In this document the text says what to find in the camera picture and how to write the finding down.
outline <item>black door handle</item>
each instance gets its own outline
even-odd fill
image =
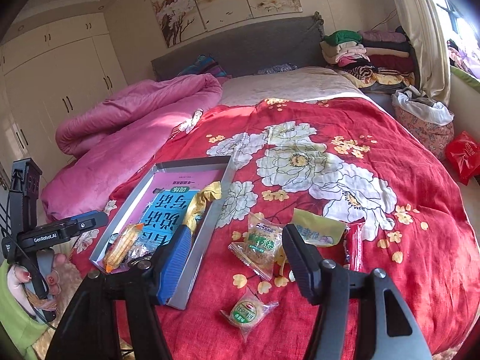
[[[18,142],[20,142],[22,149],[25,149],[25,146],[23,145],[22,140],[20,139],[20,135],[18,135],[18,132],[15,132],[15,134],[17,134]]]
[[[63,100],[63,103],[65,104],[65,108],[67,109],[67,114],[69,114],[70,110],[68,109],[67,103],[65,102],[65,99],[62,99],[62,100]]]
[[[70,104],[70,108],[71,108],[71,110],[73,111],[73,110],[74,110],[74,108],[71,106],[71,101],[70,101],[70,99],[68,98],[68,96],[66,96],[66,98],[67,98],[67,100],[68,100],[68,104]]]
[[[23,133],[23,130],[20,128],[20,132],[22,133],[22,137],[25,140],[26,145],[28,146],[28,140],[25,138],[25,134]]]

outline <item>beige wall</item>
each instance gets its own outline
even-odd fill
[[[326,33],[341,29],[369,30],[395,9],[393,0],[300,0],[300,2],[303,8],[301,14],[283,14],[243,21],[196,36],[182,44],[255,21],[298,15],[309,16],[315,11],[319,11],[325,19]],[[153,79],[150,61],[174,50],[175,47],[167,49],[150,0],[117,0],[106,7],[105,19],[127,82],[132,84],[139,80]],[[398,19],[395,17],[389,22],[388,27],[394,29],[398,25]]]
[[[450,75],[450,83],[448,109],[455,114],[453,119],[455,135],[466,131],[480,142],[480,93],[465,84],[455,74]]]

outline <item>white wardrobe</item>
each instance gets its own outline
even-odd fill
[[[66,119],[127,86],[103,13],[74,16],[0,47],[0,162],[32,157],[46,184],[73,158],[55,142]]]

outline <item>floral laundry basket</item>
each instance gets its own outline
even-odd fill
[[[403,127],[440,161],[445,159],[445,147],[454,137],[453,121],[445,126],[440,126],[425,122],[398,105],[394,104],[393,109],[395,110],[395,119]]]

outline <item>gray box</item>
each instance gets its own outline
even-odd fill
[[[195,279],[197,278],[198,269],[202,262],[203,256],[207,250],[210,238],[217,224],[218,217],[222,210],[225,199],[229,193],[230,185],[235,175],[236,168],[233,160],[230,156],[218,156],[218,157],[205,157],[205,158],[193,158],[189,160],[169,161],[163,163],[157,163],[148,171],[148,173],[140,180],[135,189],[131,192],[124,204],[120,207],[115,217],[109,223],[105,232],[100,237],[97,246],[95,247],[92,255],[90,256],[90,262],[100,270],[103,267],[97,264],[100,256],[105,254],[105,248],[107,247],[110,236],[117,230],[120,231],[125,222],[128,220],[133,208],[140,201],[143,193],[146,192],[145,186],[149,183],[150,179],[157,172],[164,173],[192,173],[203,172],[209,170],[224,170],[222,178],[220,180],[222,188],[222,197],[218,200],[213,200],[210,206],[207,208],[203,220],[200,223],[200,227],[197,229],[197,237],[193,243],[190,254],[185,263],[185,267],[180,275],[177,289],[173,296],[166,303],[167,305],[179,310],[185,310],[188,299],[190,297],[191,290],[194,287]]]

